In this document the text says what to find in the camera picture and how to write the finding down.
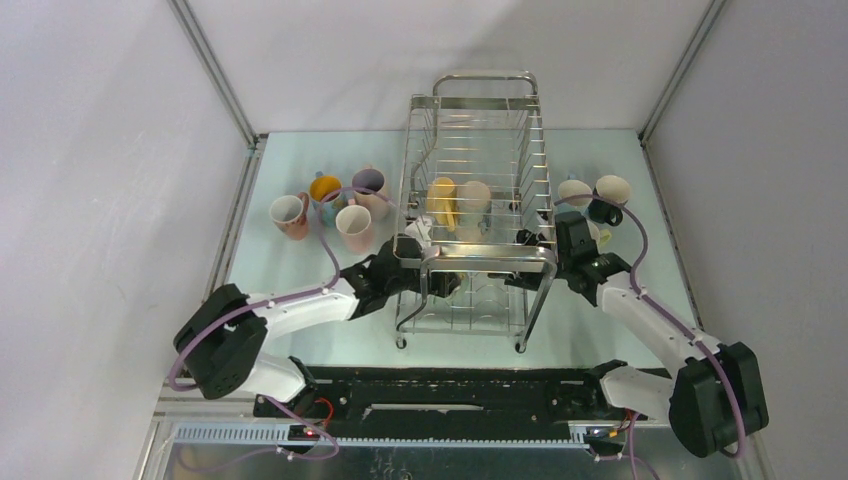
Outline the pale yellow faceted mug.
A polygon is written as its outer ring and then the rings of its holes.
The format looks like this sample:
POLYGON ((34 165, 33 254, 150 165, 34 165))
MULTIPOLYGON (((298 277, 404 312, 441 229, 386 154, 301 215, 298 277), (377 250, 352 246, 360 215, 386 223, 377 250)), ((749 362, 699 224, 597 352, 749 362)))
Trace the pale yellow faceted mug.
POLYGON ((612 233, 609 229, 602 229, 593 222, 589 222, 588 227, 590 236, 598 247, 603 247, 611 240, 612 233))

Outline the black mug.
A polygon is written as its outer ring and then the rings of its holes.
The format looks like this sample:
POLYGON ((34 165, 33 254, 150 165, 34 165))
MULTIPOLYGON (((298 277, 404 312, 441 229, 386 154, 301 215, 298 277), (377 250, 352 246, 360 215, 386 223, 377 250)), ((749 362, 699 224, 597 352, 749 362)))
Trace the black mug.
POLYGON ((632 195, 630 183, 617 175, 605 175, 596 182, 593 194, 595 198, 587 208, 589 218, 596 223, 618 226, 623 221, 620 206, 625 205, 632 195))

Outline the pink faceted mug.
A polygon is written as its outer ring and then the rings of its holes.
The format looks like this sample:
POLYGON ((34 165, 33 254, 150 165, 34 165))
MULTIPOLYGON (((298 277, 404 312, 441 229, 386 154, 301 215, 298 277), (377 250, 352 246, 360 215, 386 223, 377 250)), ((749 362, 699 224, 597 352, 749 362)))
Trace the pink faceted mug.
POLYGON ((335 226, 346 248, 354 254, 365 254, 375 238, 370 211, 357 204, 350 204, 339 211, 335 226))

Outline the light blue faceted mug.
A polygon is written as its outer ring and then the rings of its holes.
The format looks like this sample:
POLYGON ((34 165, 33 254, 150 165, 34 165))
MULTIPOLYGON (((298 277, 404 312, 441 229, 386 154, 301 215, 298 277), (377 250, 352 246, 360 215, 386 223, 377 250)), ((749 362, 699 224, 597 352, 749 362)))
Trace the light blue faceted mug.
POLYGON ((561 182, 558 186, 558 195, 563 202, 557 206, 557 212, 574 211, 583 214, 592 201, 590 197, 592 193, 592 188, 579 179, 570 178, 561 182))

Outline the blue butterfly mug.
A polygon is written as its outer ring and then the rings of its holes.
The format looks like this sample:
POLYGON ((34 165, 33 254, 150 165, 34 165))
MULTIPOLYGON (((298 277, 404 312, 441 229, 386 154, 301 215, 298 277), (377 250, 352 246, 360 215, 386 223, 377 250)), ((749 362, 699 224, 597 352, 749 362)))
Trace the blue butterfly mug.
POLYGON ((315 173, 315 179, 309 186, 309 196, 324 226, 334 227, 339 212, 348 205, 341 189, 342 183, 337 177, 321 171, 315 173))

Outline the iridescent pale pink mug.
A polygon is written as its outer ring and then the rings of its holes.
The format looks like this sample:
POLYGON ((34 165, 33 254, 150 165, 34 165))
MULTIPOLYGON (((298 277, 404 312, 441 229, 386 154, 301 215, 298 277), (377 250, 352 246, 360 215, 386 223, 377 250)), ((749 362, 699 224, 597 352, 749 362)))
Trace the iridescent pale pink mug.
POLYGON ((351 186, 354 188, 355 201, 369 211, 374 222, 379 222, 388 215, 389 185, 381 170, 366 165, 353 175, 351 186))

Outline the cream seahorse pattern mug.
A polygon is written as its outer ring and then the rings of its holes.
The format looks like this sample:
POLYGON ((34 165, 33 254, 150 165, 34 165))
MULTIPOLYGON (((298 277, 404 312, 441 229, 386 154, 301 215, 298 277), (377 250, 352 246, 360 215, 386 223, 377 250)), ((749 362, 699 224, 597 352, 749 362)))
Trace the cream seahorse pattern mug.
POLYGON ((479 242, 491 228, 491 190, 476 180, 459 185, 456 190, 457 226, 460 241, 479 242))

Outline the salmon dotted mug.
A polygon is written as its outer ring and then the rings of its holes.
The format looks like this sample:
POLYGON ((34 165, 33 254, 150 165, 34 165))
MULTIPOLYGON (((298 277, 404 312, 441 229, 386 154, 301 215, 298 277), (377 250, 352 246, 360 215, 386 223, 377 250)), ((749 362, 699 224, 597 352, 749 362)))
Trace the salmon dotted mug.
POLYGON ((284 235, 294 241, 305 239, 309 234, 309 195, 300 192, 275 199, 269 207, 269 216, 284 235))

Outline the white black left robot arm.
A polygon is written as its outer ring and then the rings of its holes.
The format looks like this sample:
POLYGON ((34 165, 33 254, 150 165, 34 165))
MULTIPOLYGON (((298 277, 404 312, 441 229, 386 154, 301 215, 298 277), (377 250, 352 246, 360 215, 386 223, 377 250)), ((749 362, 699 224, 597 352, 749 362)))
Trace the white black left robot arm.
POLYGON ((439 272, 430 280, 403 267, 391 241, 377 253, 338 268, 325 283, 300 292, 248 295, 225 284, 175 335, 178 357, 168 381, 182 390, 176 377, 187 371, 193 388, 207 400, 246 392, 277 401, 292 416, 304 416, 316 403, 314 378, 298 358, 271 353, 271 343, 313 326, 367 316, 402 292, 448 298, 461 284, 458 273, 439 272))

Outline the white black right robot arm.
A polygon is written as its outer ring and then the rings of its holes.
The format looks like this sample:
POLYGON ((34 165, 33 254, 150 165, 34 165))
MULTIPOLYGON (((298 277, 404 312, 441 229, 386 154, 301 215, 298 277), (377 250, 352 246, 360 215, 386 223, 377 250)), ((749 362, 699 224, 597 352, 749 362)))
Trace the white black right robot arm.
POLYGON ((606 418, 625 409, 666 420, 682 446, 699 458, 727 455, 731 445, 742 449, 749 435, 769 425, 751 348, 724 343, 679 320, 639 284, 633 265, 613 252, 599 251, 581 214, 558 214, 555 231, 550 237, 522 229, 515 238, 521 246, 554 250, 556 279, 623 324, 666 371, 656 375, 622 360, 590 369, 581 392, 588 414, 606 418))

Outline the orange yellow mug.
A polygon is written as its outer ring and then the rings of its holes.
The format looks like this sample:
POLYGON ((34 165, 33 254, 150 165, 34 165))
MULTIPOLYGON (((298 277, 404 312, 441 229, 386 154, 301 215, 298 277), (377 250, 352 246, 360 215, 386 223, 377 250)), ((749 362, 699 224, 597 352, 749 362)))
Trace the orange yellow mug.
POLYGON ((457 226, 456 184, 448 177, 437 177, 427 190, 426 208, 436 225, 454 233, 457 226))

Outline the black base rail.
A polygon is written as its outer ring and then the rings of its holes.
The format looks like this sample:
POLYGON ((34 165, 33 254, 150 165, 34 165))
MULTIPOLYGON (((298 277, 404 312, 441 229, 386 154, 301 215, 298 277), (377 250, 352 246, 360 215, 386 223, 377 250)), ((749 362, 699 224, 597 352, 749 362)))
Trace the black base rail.
POLYGON ((312 367, 294 413, 337 440, 571 440, 581 422, 619 426, 585 368, 458 369, 312 367))

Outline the aluminium frame post right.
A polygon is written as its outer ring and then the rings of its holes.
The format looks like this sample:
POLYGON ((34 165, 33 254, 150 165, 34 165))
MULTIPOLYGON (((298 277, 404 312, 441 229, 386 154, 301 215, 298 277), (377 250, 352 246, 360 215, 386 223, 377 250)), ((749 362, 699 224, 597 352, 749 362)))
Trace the aluminium frame post right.
POLYGON ((670 76, 638 133, 640 145, 646 148, 656 132, 665 112, 675 98, 689 71, 704 45, 707 43, 715 25, 718 23, 728 0, 710 0, 686 42, 683 52, 676 61, 670 76))

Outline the aluminium frame post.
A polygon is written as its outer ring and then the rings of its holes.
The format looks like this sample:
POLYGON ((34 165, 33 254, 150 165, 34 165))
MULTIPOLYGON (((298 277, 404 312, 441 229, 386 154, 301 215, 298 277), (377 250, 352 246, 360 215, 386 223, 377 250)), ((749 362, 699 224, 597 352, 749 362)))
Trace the aluminium frame post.
POLYGON ((686 42, 683 52, 676 61, 670 76, 638 133, 640 145, 646 148, 656 132, 665 112, 675 98, 689 71, 704 45, 707 43, 715 25, 718 23, 728 0, 710 0, 686 42))
POLYGON ((238 98, 236 90, 218 59, 191 3, 186 0, 168 0, 167 4, 182 28, 188 43, 207 74, 238 134, 247 147, 253 149, 258 143, 259 135, 248 119, 242 102, 238 98))

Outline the aluminium frame post left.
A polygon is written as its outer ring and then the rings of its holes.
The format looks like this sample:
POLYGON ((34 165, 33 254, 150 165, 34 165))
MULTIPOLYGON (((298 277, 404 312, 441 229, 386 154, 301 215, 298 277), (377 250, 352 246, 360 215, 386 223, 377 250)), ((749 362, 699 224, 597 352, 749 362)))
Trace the aluminium frame post left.
POLYGON ((168 0, 167 4, 182 28, 188 43, 207 74, 238 134, 247 147, 253 149, 258 143, 259 135, 248 119, 242 102, 238 98, 236 90, 218 59, 191 3, 186 0, 168 0))

